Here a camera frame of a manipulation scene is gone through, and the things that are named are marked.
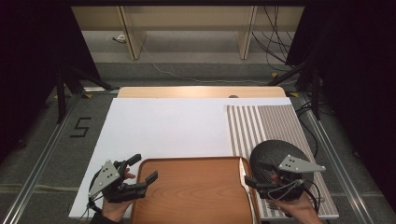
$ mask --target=gray plastic part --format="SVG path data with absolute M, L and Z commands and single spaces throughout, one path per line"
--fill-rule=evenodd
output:
M 279 170 L 301 174 L 323 172 L 326 171 L 326 167 L 288 155 L 285 160 L 280 163 Z
M 120 177 L 119 171 L 114 167 L 111 161 L 106 161 L 102 167 L 99 176 L 96 177 L 88 196 L 95 198 L 105 187 L 113 183 Z

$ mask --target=wooden tray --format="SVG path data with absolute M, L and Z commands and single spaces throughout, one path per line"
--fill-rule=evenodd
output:
M 153 171 L 158 179 L 146 198 L 134 203 L 131 223 L 248 224 L 252 223 L 248 195 L 239 177 L 240 157 L 150 159 L 139 167 L 137 181 Z M 251 176 L 248 161 L 245 171 Z M 251 190 L 257 211 L 255 190 Z

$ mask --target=human hand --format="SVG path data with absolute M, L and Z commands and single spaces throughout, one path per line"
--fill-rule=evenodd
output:
M 277 175 L 273 175 L 272 179 L 275 182 L 279 181 Z M 312 203 L 309 200 L 308 195 L 304 192 L 300 199 L 294 201 L 277 201 L 267 200 L 268 203 L 276 205 L 285 214 L 290 214 L 301 224 L 317 224 L 322 223 L 315 211 Z
M 125 178 L 133 179 L 135 175 L 129 174 L 129 168 L 125 169 Z M 123 202 L 123 203 L 109 203 L 105 198 L 103 199 L 102 216 L 112 221 L 120 222 L 122 220 L 125 211 L 131 205 L 134 200 Z

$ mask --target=striped mat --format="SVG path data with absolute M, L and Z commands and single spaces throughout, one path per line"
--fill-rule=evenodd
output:
M 249 160 L 251 151 L 260 142 L 276 139 L 294 144 L 309 160 L 315 162 L 292 105 L 226 105 L 226 114 L 234 156 Z M 339 214 L 320 172 L 315 172 L 314 182 L 322 198 L 319 217 L 338 218 Z M 310 191 L 318 197 L 314 186 Z M 277 207 L 270 206 L 259 196 L 257 198 L 262 220 L 287 218 Z

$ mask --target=sleeve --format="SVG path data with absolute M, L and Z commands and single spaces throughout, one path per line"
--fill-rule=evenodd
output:
M 90 222 L 91 224 L 120 224 L 119 222 L 112 221 L 106 217 L 103 217 L 100 213 L 95 213 Z

